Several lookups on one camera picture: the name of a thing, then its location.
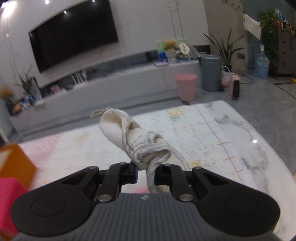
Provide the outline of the white cloth shoe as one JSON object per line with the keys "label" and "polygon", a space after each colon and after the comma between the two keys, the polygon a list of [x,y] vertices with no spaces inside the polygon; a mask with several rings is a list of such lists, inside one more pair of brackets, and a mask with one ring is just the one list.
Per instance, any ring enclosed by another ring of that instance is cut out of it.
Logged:
{"label": "white cloth shoe", "polygon": [[159,133],[143,129],[125,111],[105,108],[90,114],[91,118],[96,116],[104,136],[123,150],[140,171],[145,170],[149,192],[165,191],[154,184],[156,169],[161,164],[174,164],[189,171],[189,164],[177,149]]}

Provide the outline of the white marble TV console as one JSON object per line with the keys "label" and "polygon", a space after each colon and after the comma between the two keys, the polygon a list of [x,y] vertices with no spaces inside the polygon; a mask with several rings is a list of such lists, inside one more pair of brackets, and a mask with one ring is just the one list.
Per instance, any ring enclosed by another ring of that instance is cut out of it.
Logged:
{"label": "white marble TV console", "polygon": [[106,107],[129,108],[178,97],[175,75],[201,76],[199,61],[157,67],[154,64],[116,72],[46,97],[44,104],[12,116],[17,132],[27,134],[88,118]]}

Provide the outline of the white wifi router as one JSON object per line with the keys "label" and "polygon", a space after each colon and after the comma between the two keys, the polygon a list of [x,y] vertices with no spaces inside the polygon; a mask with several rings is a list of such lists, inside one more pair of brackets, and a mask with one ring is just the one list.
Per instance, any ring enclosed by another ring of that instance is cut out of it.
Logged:
{"label": "white wifi router", "polygon": [[88,82],[87,75],[84,70],[71,74],[74,85],[83,85]]}

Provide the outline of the orange cardboard storage box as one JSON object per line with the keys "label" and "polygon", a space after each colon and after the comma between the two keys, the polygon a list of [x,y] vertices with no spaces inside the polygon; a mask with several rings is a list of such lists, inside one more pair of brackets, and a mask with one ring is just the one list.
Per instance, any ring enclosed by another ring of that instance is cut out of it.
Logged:
{"label": "orange cardboard storage box", "polygon": [[16,143],[1,148],[1,178],[16,178],[29,190],[36,166]]}

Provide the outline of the red transparent ball box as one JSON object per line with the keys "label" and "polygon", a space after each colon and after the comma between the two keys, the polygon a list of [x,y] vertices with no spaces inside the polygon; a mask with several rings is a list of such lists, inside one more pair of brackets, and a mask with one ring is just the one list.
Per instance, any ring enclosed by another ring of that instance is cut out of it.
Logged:
{"label": "red transparent ball box", "polygon": [[22,184],[20,184],[16,178],[1,178],[1,240],[11,240],[15,235],[18,234],[12,222],[10,210],[13,202],[26,192],[27,189]]}

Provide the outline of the pink space heater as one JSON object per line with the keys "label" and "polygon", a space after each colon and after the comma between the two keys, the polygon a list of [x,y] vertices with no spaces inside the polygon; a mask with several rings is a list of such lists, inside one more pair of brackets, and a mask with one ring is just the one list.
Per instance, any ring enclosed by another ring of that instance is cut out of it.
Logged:
{"label": "pink space heater", "polygon": [[222,67],[221,83],[223,87],[228,87],[231,99],[240,98],[240,77],[236,73],[232,73],[227,66]]}

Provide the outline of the grey trash bin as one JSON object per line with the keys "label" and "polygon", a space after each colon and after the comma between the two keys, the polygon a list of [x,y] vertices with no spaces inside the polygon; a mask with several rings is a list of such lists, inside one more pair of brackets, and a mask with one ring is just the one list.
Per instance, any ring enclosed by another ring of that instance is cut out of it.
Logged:
{"label": "grey trash bin", "polygon": [[200,62],[202,89],[208,92],[218,92],[221,85],[221,57],[217,54],[204,54]]}

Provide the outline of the green potted plant in vase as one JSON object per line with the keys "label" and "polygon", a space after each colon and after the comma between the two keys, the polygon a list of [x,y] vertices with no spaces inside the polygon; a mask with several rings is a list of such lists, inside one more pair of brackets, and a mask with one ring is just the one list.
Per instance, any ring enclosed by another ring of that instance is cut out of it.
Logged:
{"label": "green potted plant in vase", "polygon": [[36,77],[19,75],[20,83],[16,86],[21,87],[25,92],[24,99],[27,100],[31,106],[41,106],[44,104],[44,100],[41,94],[41,90],[37,85]]}

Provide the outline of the teddy bear plush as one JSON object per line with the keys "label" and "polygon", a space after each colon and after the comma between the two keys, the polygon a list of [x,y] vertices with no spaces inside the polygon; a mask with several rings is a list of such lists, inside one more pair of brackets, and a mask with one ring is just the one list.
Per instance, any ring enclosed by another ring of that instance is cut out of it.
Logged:
{"label": "teddy bear plush", "polygon": [[176,42],[174,40],[167,40],[165,41],[165,51],[166,52],[175,52]]}

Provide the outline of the tall leafy floor plant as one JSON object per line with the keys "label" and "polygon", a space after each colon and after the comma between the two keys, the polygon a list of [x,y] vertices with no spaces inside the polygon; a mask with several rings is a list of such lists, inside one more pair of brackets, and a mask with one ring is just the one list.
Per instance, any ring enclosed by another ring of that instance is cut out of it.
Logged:
{"label": "tall leafy floor plant", "polygon": [[237,39],[230,41],[230,37],[232,34],[232,29],[230,29],[229,34],[228,34],[228,38],[226,41],[226,44],[224,43],[224,41],[221,39],[221,41],[219,42],[213,34],[211,34],[209,32],[209,36],[204,34],[204,36],[214,45],[214,47],[217,49],[218,51],[218,55],[221,57],[222,63],[224,66],[226,67],[230,67],[230,70],[232,70],[232,57],[233,55],[240,51],[243,50],[244,47],[239,47],[239,48],[235,48],[235,44],[241,40],[242,38],[244,38],[245,36],[242,35],[240,37],[238,37]]}

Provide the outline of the blue vase with dried flowers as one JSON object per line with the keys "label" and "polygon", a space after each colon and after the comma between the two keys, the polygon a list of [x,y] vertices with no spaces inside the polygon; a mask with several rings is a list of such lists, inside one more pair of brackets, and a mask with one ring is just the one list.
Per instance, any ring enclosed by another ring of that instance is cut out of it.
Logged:
{"label": "blue vase with dried flowers", "polygon": [[1,85],[0,87],[0,93],[1,93],[1,100],[3,100],[6,104],[6,108],[10,114],[10,116],[14,115],[13,109],[14,109],[14,103],[12,101],[13,93],[12,91],[6,87],[5,85]]}

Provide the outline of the blue water jug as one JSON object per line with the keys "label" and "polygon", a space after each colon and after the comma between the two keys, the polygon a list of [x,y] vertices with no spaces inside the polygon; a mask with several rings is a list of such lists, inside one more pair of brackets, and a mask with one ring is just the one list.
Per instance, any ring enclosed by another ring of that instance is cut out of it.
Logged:
{"label": "blue water jug", "polygon": [[260,45],[260,51],[255,56],[254,74],[261,79],[267,79],[269,72],[269,59],[264,52],[264,45]]}

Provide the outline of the grey drawer cabinet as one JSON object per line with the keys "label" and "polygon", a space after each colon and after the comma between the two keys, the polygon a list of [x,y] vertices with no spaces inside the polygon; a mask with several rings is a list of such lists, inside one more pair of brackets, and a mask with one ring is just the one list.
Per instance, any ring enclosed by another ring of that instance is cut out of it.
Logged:
{"label": "grey drawer cabinet", "polygon": [[295,37],[288,31],[278,29],[278,74],[295,74]]}

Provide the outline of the trailing green ivy plant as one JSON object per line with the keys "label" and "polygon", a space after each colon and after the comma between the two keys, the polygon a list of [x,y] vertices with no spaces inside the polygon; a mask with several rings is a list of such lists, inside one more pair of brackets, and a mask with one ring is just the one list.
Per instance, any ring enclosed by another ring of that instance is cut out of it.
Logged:
{"label": "trailing green ivy plant", "polygon": [[279,40],[278,40],[278,16],[274,9],[262,11],[259,15],[261,27],[261,41],[264,51],[270,61],[270,68],[278,68]]}

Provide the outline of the black wall television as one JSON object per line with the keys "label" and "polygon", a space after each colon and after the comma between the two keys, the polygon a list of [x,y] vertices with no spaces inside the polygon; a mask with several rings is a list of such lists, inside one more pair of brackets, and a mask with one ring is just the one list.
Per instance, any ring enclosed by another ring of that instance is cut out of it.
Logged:
{"label": "black wall television", "polygon": [[84,1],[29,32],[38,70],[43,72],[86,51],[118,42],[110,1]]}

